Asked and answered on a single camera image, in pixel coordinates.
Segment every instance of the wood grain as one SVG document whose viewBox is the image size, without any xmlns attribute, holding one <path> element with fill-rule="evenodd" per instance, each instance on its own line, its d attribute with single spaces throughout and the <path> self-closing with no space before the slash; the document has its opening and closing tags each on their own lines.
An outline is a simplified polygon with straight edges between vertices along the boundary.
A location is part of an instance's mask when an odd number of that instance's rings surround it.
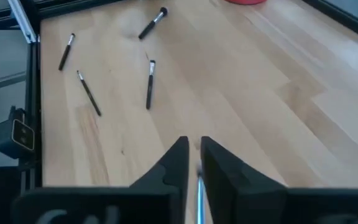
<svg viewBox="0 0 358 224">
<path fill-rule="evenodd" d="M 207 135 L 285 185 L 358 187 L 358 35 L 301 0 L 124 1 L 42 21 L 41 44 L 45 185 L 129 185 L 185 135 L 193 223 Z"/>
</svg>

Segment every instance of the wooden tabletop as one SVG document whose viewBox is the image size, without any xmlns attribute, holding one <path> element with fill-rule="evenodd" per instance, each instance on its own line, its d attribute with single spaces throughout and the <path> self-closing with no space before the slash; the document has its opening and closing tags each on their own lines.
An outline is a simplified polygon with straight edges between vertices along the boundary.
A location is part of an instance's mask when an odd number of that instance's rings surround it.
<svg viewBox="0 0 358 224">
<path fill-rule="evenodd" d="M 202 136 L 291 187 L 358 187 L 358 35 L 301 0 L 123 1 L 42 21 L 41 44 L 45 185 L 130 185 L 184 135 L 189 222 Z"/>
</svg>

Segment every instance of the silver ferrule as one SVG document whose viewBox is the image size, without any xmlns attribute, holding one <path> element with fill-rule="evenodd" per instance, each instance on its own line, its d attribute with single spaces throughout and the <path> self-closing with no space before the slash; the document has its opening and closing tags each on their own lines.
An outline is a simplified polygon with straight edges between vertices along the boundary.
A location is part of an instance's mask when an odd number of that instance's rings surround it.
<svg viewBox="0 0 358 224">
<path fill-rule="evenodd" d="M 73 42 L 74 40 L 74 35 L 71 35 L 70 36 L 70 40 L 68 41 L 68 44 L 67 45 L 71 45 L 71 43 Z"/>
<path fill-rule="evenodd" d="M 162 17 L 164 17 L 164 13 L 160 12 L 158 16 L 153 20 L 155 23 L 158 23 Z"/>
<path fill-rule="evenodd" d="M 197 224 L 204 224 L 204 182 L 202 177 L 198 177 L 197 189 Z"/>
<path fill-rule="evenodd" d="M 77 74 L 78 74 L 78 77 L 80 78 L 80 80 L 84 80 L 84 78 L 82 77 L 81 75 L 81 72 L 77 70 Z"/>
<path fill-rule="evenodd" d="M 150 62 L 150 75 L 154 75 L 154 67 L 155 67 L 155 63 Z"/>
</svg>

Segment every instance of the wooden table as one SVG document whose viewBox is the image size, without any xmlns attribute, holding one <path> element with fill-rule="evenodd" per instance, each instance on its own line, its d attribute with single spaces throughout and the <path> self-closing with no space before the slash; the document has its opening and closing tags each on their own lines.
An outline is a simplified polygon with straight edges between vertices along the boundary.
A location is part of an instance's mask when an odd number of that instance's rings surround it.
<svg viewBox="0 0 358 224">
<path fill-rule="evenodd" d="M 201 136 L 291 187 L 358 187 L 358 35 L 301 0 L 124 1 L 42 21 L 41 43 L 45 185 L 129 185 L 185 135 L 188 222 Z"/>
</svg>

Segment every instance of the red object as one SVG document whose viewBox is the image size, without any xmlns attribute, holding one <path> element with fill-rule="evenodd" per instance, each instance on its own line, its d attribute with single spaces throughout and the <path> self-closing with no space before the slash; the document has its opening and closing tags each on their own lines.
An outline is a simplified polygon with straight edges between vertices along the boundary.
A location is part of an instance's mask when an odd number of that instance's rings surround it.
<svg viewBox="0 0 358 224">
<path fill-rule="evenodd" d="M 258 3 L 264 2 L 266 0 L 226 0 L 226 1 L 235 3 L 235 4 L 258 4 Z"/>
</svg>

